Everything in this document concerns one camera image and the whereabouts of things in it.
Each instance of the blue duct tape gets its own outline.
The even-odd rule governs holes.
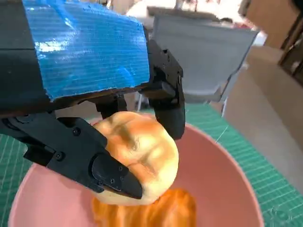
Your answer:
[[[143,26],[99,4],[23,0],[51,100],[149,81]]]

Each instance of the floor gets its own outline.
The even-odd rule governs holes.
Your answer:
[[[303,193],[303,88],[276,65],[280,55],[266,47],[250,52],[225,118]]]

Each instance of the green cutting mat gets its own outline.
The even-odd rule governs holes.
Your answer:
[[[186,118],[238,161],[255,190],[267,227],[303,226],[302,195],[215,110],[187,105]],[[24,150],[20,142],[0,135],[0,227],[7,225],[15,193],[31,165],[22,158]]]

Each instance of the black screw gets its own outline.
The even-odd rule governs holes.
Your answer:
[[[34,117],[35,116],[33,114],[31,114],[31,115],[26,114],[22,117],[16,117],[16,119],[20,123],[30,123],[31,121],[33,121]]]
[[[74,134],[74,136],[79,136],[81,134],[81,129],[79,128],[74,128],[72,130],[72,133]]]
[[[59,152],[56,154],[56,160],[57,161],[61,161],[64,158],[64,155],[62,152]]]

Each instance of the gray chair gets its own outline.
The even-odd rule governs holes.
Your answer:
[[[258,31],[205,19],[156,14],[151,38],[183,68],[185,102],[226,100]]]

